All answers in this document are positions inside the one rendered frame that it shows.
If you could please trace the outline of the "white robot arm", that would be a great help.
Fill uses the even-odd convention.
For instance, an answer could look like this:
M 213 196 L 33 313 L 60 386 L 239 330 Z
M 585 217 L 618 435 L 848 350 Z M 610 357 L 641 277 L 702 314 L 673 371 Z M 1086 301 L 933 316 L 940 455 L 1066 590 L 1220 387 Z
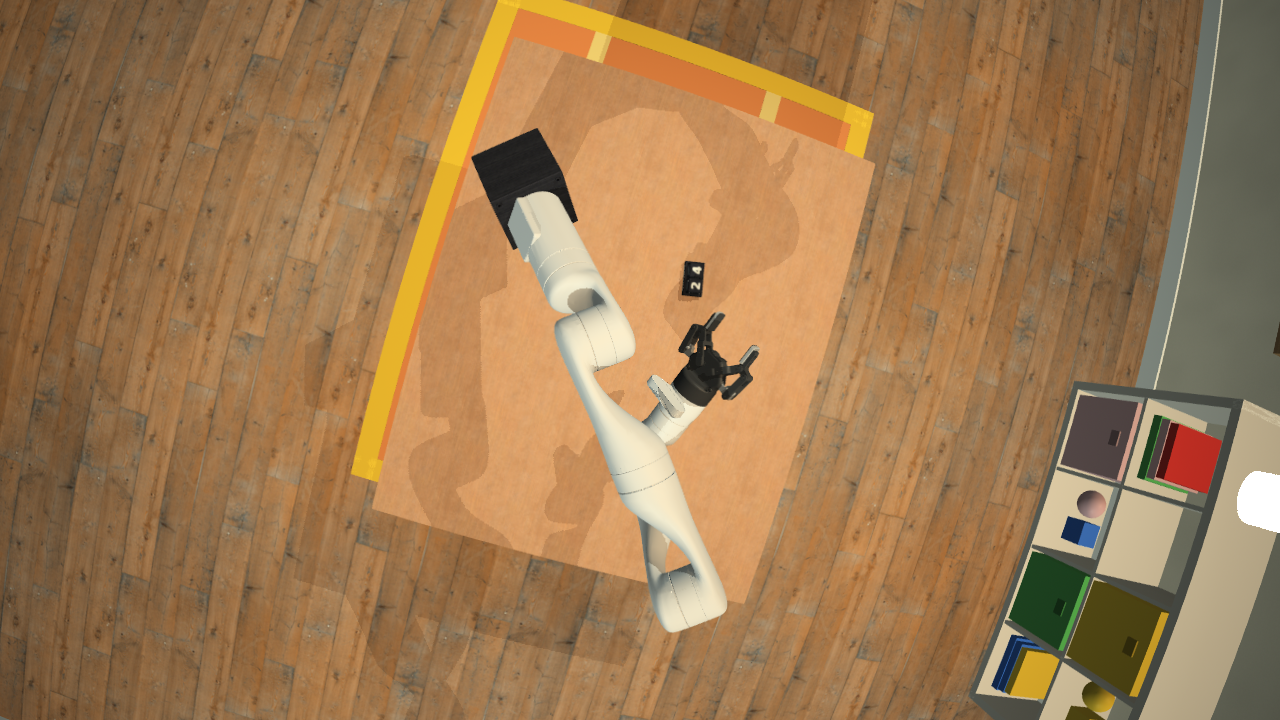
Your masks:
M 727 609 L 724 588 L 666 448 L 704 407 L 684 398 L 673 382 L 668 384 L 659 375 L 646 380 L 659 404 L 645 420 L 639 421 L 614 404 L 593 373 L 634 356 L 634 331 L 561 199 L 550 192 L 516 199 L 508 227 L 550 307 L 572 314 L 556 322 L 556 342 L 593 421 L 620 498 L 637 515 L 646 582 L 660 625 L 673 633 L 721 616 Z M 689 565 L 666 571 L 669 541 L 686 555 Z

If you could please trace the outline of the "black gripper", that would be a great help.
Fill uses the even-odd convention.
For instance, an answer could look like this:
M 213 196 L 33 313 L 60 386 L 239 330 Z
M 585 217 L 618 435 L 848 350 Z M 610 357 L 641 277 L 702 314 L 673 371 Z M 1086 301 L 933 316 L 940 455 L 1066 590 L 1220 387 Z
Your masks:
M 687 355 L 689 363 L 676 375 L 675 388 L 684 398 L 700 407 L 707 407 L 718 389 L 723 400 L 733 400 L 753 382 L 749 366 L 759 355 L 760 348 L 756 345 L 748 348 L 748 352 L 740 359 L 740 364 L 733 366 L 727 366 L 727 361 L 721 357 L 721 354 L 713 350 L 712 331 L 716 331 L 724 316 L 724 313 L 718 311 L 710 315 L 705 325 L 692 324 L 678 346 L 678 352 Z M 698 352 L 694 354 L 696 342 Z M 740 374 L 739 379 L 732 386 L 724 387 L 726 375 L 735 374 Z

